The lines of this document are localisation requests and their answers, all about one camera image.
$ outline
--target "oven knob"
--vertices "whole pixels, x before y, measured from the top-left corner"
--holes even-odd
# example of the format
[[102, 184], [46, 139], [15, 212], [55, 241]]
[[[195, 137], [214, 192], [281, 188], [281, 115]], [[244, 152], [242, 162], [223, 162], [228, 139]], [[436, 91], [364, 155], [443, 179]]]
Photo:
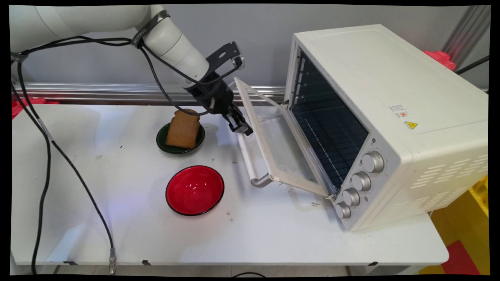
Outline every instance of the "oven knob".
[[352, 185], [357, 191], [368, 191], [372, 187], [370, 177], [364, 171], [359, 171], [350, 177]]
[[384, 159], [377, 151], [368, 152], [361, 158], [363, 168], [368, 173], [380, 173], [384, 169]]
[[351, 217], [351, 209], [344, 202], [340, 202], [335, 205], [335, 212], [341, 219], [349, 219]]
[[358, 206], [360, 204], [360, 195], [354, 188], [348, 188], [342, 192], [342, 198], [348, 206]]

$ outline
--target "oven door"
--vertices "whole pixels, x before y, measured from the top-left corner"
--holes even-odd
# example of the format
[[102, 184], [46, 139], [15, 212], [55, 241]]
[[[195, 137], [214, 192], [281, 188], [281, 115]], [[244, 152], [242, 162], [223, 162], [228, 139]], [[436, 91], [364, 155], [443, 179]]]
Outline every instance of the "oven door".
[[[314, 161], [307, 140], [285, 105], [277, 104], [239, 78], [234, 78], [253, 134], [238, 134], [241, 153], [257, 188], [275, 181], [332, 199], [332, 192]], [[249, 93], [272, 106], [253, 106]]]

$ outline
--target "white table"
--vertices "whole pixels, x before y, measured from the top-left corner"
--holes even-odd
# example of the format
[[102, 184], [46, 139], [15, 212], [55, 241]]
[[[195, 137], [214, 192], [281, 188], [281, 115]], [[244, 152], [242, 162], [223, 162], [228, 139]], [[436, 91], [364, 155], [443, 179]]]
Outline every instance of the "white table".
[[[201, 117], [206, 137], [193, 154], [171, 155], [157, 147], [156, 135], [170, 122], [172, 106], [35, 108], [89, 186], [111, 229], [119, 265], [143, 260], [152, 265], [437, 265], [448, 259], [426, 214], [348, 232], [326, 199], [285, 184], [251, 186], [237, 136], [220, 115]], [[10, 249], [19, 265], [31, 262], [46, 162], [44, 139], [22, 112], [12, 121]], [[167, 205], [165, 188], [175, 173], [193, 165], [216, 169], [225, 192], [210, 212], [182, 216]], [[51, 168], [37, 264], [107, 265], [106, 231], [54, 148]]]

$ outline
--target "toaster oven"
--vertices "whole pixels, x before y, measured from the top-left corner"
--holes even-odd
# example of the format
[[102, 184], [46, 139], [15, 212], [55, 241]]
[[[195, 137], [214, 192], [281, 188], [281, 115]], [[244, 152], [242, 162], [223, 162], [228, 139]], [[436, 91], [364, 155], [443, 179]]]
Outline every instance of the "toaster oven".
[[251, 184], [328, 198], [346, 230], [444, 208], [488, 173], [488, 95], [380, 24], [294, 34], [281, 104], [234, 81]]

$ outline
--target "red bowl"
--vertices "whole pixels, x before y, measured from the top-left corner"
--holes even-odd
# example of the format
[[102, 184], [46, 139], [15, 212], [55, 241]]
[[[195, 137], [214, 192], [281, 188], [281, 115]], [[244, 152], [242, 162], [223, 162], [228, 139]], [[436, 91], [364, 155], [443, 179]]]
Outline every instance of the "red bowl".
[[184, 216], [198, 216], [212, 210], [224, 194], [224, 180], [207, 166], [191, 166], [176, 173], [165, 191], [166, 203]]

